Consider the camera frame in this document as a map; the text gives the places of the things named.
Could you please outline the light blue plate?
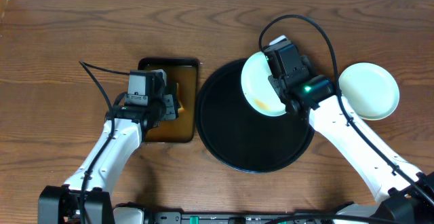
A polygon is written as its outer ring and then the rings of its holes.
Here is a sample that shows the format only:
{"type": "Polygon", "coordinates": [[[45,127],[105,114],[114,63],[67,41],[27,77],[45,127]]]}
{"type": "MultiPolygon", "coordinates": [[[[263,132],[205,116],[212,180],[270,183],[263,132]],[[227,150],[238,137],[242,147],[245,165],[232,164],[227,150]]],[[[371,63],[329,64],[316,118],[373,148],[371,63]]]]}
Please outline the light blue plate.
{"type": "Polygon", "coordinates": [[[285,105],[269,81],[271,75],[266,56],[257,52],[247,59],[242,68],[241,88],[253,109],[265,116],[279,117],[285,114],[285,105]]]}

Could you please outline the pale green plate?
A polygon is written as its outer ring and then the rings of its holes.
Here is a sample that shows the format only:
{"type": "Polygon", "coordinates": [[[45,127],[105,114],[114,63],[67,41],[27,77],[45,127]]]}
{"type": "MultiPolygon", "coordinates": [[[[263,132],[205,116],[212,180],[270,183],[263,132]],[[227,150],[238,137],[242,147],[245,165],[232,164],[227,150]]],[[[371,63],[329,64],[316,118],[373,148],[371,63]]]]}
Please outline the pale green plate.
{"type": "Polygon", "coordinates": [[[343,96],[363,119],[384,119],[398,107],[400,93],[397,82],[377,64],[352,64],[342,72],[338,82],[343,96]]]}

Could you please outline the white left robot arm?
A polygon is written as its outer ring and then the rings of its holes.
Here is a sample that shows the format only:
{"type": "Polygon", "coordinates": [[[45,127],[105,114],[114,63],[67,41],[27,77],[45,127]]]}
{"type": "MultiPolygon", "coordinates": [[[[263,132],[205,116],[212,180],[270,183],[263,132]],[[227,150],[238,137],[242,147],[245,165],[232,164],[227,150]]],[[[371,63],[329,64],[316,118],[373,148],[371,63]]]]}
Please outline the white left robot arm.
{"type": "Polygon", "coordinates": [[[111,194],[130,156],[159,122],[178,117],[177,86],[164,70],[131,71],[123,105],[106,114],[102,134],[79,169],[60,187],[47,186],[38,200],[39,223],[152,223],[134,203],[113,207],[111,194]]]}

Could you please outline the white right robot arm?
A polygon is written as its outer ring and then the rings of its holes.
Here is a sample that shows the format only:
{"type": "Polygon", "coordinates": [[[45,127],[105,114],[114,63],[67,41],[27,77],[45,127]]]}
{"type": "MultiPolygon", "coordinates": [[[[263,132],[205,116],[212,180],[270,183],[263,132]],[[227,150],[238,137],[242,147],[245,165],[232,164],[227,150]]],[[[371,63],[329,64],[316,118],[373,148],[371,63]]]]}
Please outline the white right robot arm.
{"type": "Polygon", "coordinates": [[[368,186],[377,207],[350,204],[323,215],[334,223],[432,223],[433,175],[397,155],[358,115],[327,77],[305,58],[291,58],[294,71],[273,70],[276,62],[259,52],[245,70],[259,69],[261,94],[275,106],[289,98],[309,112],[309,124],[341,152],[368,186]]]}

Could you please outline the rectangular black tray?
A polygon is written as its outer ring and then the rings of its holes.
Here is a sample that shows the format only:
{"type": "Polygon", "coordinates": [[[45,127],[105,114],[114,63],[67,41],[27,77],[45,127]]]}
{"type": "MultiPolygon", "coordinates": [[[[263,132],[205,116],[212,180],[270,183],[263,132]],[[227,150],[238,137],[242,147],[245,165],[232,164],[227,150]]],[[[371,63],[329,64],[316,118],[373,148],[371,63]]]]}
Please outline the rectangular black tray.
{"type": "Polygon", "coordinates": [[[198,60],[195,58],[143,58],[138,63],[139,70],[163,69],[168,84],[180,84],[181,101],[184,112],[178,118],[163,121],[149,130],[145,136],[147,143],[188,143],[195,132],[195,99],[197,93],[198,60]]]}

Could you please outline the round black tray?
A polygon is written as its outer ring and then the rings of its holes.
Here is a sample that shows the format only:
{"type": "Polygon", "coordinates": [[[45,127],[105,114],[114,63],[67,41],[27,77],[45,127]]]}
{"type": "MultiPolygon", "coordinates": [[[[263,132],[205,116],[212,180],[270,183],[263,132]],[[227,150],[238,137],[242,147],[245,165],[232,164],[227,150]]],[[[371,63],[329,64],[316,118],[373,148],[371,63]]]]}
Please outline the round black tray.
{"type": "Polygon", "coordinates": [[[281,170],[310,145],[314,130],[306,114],[267,117],[253,109],[241,89],[244,59],[210,75],[196,99],[195,122],[207,150],[223,164],[249,173],[281,170]]]}

